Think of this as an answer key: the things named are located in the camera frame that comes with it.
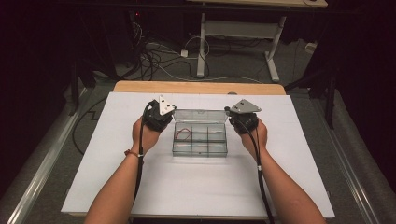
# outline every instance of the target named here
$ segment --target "hand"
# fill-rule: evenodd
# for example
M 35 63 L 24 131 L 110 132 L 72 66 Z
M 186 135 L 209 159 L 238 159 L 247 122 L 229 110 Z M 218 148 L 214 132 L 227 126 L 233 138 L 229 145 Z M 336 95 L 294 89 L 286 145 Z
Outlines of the hand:
M 254 140 L 256 141 L 256 145 L 258 149 L 260 149 L 260 153 L 266 153 L 266 145 L 267 145 L 267 127 L 265 126 L 264 123 L 262 123 L 262 120 L 259 119 L 259 124 L 257 125 L 256 130 L 253 130 L 251 132 L 251 135 L 253 136 Z M 242 144 L 244 147 L 247 149 L 247 151 L 250 153 L 250 155 L 254 158 L 254 160 L 257 160 L 256 158 L 256 151 L 253 145 L 253 142 L 251 141 L 250 136 L 248 133 L 240 134 L 241 139 L 242 139 Z
M 135 153 L 139 153 L 139 141 L 140 141 L 140 126 L 142 125 L 142 117 L 134 123 L 132 130 L 132 139 L 134 141 L 131 150 Z M 143 154 L 146 153 L 155 146 L 160 137 L 159 132 L 152 131 L 147 125 L 143 126 L 143 138 L 142 138 L 142 148 Z

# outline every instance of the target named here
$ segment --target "dark background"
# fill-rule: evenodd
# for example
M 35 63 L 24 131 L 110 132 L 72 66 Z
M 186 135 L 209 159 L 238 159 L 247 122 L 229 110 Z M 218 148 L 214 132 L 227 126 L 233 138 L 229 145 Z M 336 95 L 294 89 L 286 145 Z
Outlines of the dark background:
M 298 38 L 306 42 L 319 40 L 305 76 L 332 65 L 332 72 L 337 74 L 336 87 L 350 116 L 396 191 L 396 175 L 392 173 L 396 160 L 395 3 L 356 0 L 328 3 L 329 9 L 362 7 L 364 13 L 355 18 L 322 18 L 315 13 L 289 17 L 281 40 L 285 43 Z M 114 46 L 129 43 L 129 31 L 122 22 L 117 22 L 120 27 L 112 30 L 101 25 L 124 21 L 122 10 L 78 11 L 50 0 L 40 4 L 29 0 L 0 4 L 1 196 L 62 111 L 63 92 L 70 83 L 72 65 L 78 65 L 78 75 L 86 80 L 93 68 L 114 74 L 114 64 L 129 63 L 125 59 L 134 53 Z M 181 46 L 189 33 L 195 35 L 199 31 L 196 20 L 199 14 L 141 13 L 136 19 L 142 25 L 172 40 L 176 46 Z

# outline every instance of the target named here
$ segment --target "wooden table edge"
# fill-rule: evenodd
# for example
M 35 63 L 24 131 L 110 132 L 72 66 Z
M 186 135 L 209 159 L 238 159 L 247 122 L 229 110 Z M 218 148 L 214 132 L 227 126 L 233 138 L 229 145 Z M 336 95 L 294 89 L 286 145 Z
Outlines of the wooden table edge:
M 191 94 L 286 95 L 279 84 L 119 81 L 114 92 L 158 92 Z

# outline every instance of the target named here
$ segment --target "cable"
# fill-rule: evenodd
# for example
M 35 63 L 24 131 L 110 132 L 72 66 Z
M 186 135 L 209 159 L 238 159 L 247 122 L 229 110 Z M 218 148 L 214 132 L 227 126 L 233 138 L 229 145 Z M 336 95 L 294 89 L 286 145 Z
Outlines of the cable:
M 270 206 L 269 206 L 267 197 L 266 197 L 266 195 L 265 195 L 264 184 L 263 184 L 263 181 L 262 181 L 262 162 L 261 162 L 261 160 L 260 160 L 260 148 L 257 147 L 256 141 L 254 140 L 253 135 L 252 135 L 251 132 L 248 130 L 248 128 L 245 126 L 245 124 L 242 123 L 239 119 L 236 119 L 235 121 L 237 121 L 237 122 L 245 129 L 245 131 L 247 132 L 247 134 L 249 135 L 249 137 L 250 137 L 250 139 L 251 139 L 251 141 L 252 141 L 252 143 L 253 143 L 254 150 L 255 150 L 255 152 L 256 152 L 256 158 L 257 158 L 257 160 L 256 160 L 256 162 L 257 162 L 257 168 L 258 168 L 257 171 L 258 171 L 258 177 L 259 177 L 260 191 L 261 191 L 261 193 L 262 193 L 262 200 L 264 201 L 265 210 L 267 211 L 267 215 L 268 215 L 268 218 L 269 218 L 269 220 L 270 220 L 270 223 L 271 223 L 271 224 L 274 224 L 274 223 L 275 223 L 275 222 L 274 222 L 274 217 L 273 217 L 273 215 L 272 215 L 271 208 L 270 208 Z M 257 142 L 259 142 L 259 134 L 258 134 L 258 132 L 257 132 L 257 127 L 256 127 L 256 137 L 257 137 Z
M 137 39 L 137 43 L 136 43 L 136 45 L 139 45 L 140 40 L 142 39 L 143 29 L 137 22 L 134 22 L 133 25 L 137 26 L 137 28 L 138 28 L 138 30 L 136 31 L 136 34 L 134 35 L 134 40 L 136 40 L 137 34 L 140 34 L 139 38 Z
M 211 51 L 210 55 L 215 56 L 215 57 L 221 57 L 221 56 L 227 55 L 231 52 L 232 49 L 255 48 L 263 41 L 263 39 L 260 39 L 260 38 L 245 38 L 245 39 L 236 39 L 235 38 L 235 39 L 232 39 L 228 36 L 224 36 L 223 38 L 218 38 L 213 35 L 206 35 L 206 37 L 208 37 L 209 42 L 210 42 L 210 38 L 212 38 L 214 40 L 218 40 L 218 41 L 227 43 L 228 48 L 227 48 L 226 52 L 222 53 L 222 54 L 214 54 L 213 53 L 213 48 L 214 48 L 213 44 L 211 45 L 212 51 Z M 238 42 L 247 42 L 247 41 L 249 42 L 247 44 L 238 43 Z
M 206 55 L 208 55 L 209 54 L 209 49 L 210 49 L 210 47 L 209 47 L 209 43 L 204 39 L 204 38 L 201 38 L 200 36 L 193 36 L 192 38 L 190 38 L 188 41 L 187 41 L 187 43 L 184 45 L 184 49 L 187 49 L 187 45 L 190 43 L 190 41 L 192 41 L 193 39 L 196 39 L 196 38 L 199 38 L 199 39 L 203 39 L 205 42 L 206 42 L 206 44 L 207 44 L 207 53 L 205 54 L 205 56 Z
M 166 67 L 169 67 L 169 66 L 171 66 L 171 65 L 174 65 L 174 64 L 176 64 L 176 63 L 186 63 L 186 64 L 189 66 L 189 74 L 190 74 L 190 76 L 192 77 L 191 65 L 190 65 L 188 62 L 179 61 L 179 62 L 170 63 L 170 64 L 168 64 L 168 65 L 166 65 L 166 66 L 163 66 L 162 69 L 164 69 L 164 68 L 166 68 Z
M 188 139 L 188 138 L 191 136 L 191 134 L 192 134 L 192 131 L 190 131 L 190 129 L 188 129 L 188 128 L 183 128 L 183 129 L 181 129 L 180 131 L 178 131 L 178 132 L 175 134 L 175 139 L 178 139 L 178 135 L 179 135 L 180 133 L 182 133 L 183 131 L 189 132 L 189 135 L 187 135 L 187 137 L 185 137 L 183 140 Z
M 158 46 L 158 48 L 156 48 L 156 49 L 150 49 L 150 50 L 158 50 L 159 52 L 162 52 L 162 53 L 172 53 L 172 54 L 177 54 L 177 55 L 180 56 L 180 54 L 177 53 L 176 51 L 174 51 L 174 50 L 172 50 L 171 48 L 169 48 L 169 47 L 167 47 L 167 46 L 165 46 L 165 45 L 162 45 L 162 44 L 160 44 L 160 43 L 149 42 L 148 45 L 157 45 L 157 46 Z M 160 48 L 170 49 L 170 51 L 159 50 Z
M 104 101 L 105 99 L 107 99 L 107 97 L 101 99 L 100 101 L 96 102 L 94 105 L 92 105 L 84 114 L 82 114 L 79 118 L 78 121 L 76 122 L 76 125 L 73 127 L 73 132 L 72 132 L 72 140 L 73 140 L 73 144 L 76 147 L 77 151 L 81 154 L 84 155 L 84 152 L 81 150 L 81 148 L 79 148 L 77 141 L 76 141 L 76 129 L 77 126 L 79 125 L 79 123 L 81 122 L 81 120 L 88 114 L 88 113 L 92 113 L 92 117 L 91 120 L 99 120 L 99 119 L 95 119 L 95 111 L 91 111 L 96 105 L 99 105 L 102 101 Z
M 199 79 L 199 80 L 194 80 L 194 79 L 186 79 L 186 78 L 182 78 L 182 77 L 175 77 L 171 74 L 169 74 L 165 69 L 163 69 L 160 65 L 157 64 L 157 66 L 159 68 L 161 68 L 166 75 L 168 75 L 169 77 L 175 78 L 177 80 L 182 80 L 182 81 L 188 81 L 188 82 L 199 82 L 199 81 L 214 81 L 214 80 L 222 80 L 222 79 L 228 79 L 228 78 L 242 78 L 242 79 L 246 79 L 246 80 L 250 80 L 250 81 L 254 81 L 260 84 L 263 84 L 262 82 L 253 79 L 253 78 L 249 78 L 249 77 L 215 77 L 215 78 L 208 78 L 208 79 Z
M 143 127 L 146 125 L 145 121 L 145 116 L 146 113 L 148 112 L 149 107 L 151 106 L 151 102 L 148 103 L 145 107 L 145 110 L 143 111 L 143 116 L 142 116 L 142 121 L 140 123 L 140 136 L 139 136 L 139 155 L 138 155 L 138 164 L 137 164 L 137 177 L 136 177 L 136 186 L 134 188 L 134 201 L 136 199 L 137 192 L 139 191 L 139 186 L 140 186 L 140 180 L 142 178 L 142 171 L 143 171 L 143 146 L 142 146 L 142 140 L 143 140 Z

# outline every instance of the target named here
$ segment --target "white metal stand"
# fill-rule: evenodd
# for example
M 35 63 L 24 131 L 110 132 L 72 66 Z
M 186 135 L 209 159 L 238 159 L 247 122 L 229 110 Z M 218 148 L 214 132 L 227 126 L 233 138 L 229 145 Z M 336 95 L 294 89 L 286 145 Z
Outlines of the white metal stand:
M 267 61 L 271 79 L 279 82 L 279 75 L 274 63 L 274 54 L 277 43 L 283 31 L 286 17 L 282 17 L 279 23 L 254 23 L 235 21 L 207 21 L 206 14 L 202 13 L 201 18 L 201 41 L 198 55 L 197 76 L 205 75 L 205 36 L 206 35 L 226 35 L 253 38 L 271 38 L 272 47 L 270 51 L 265 51 L 265 61 Z

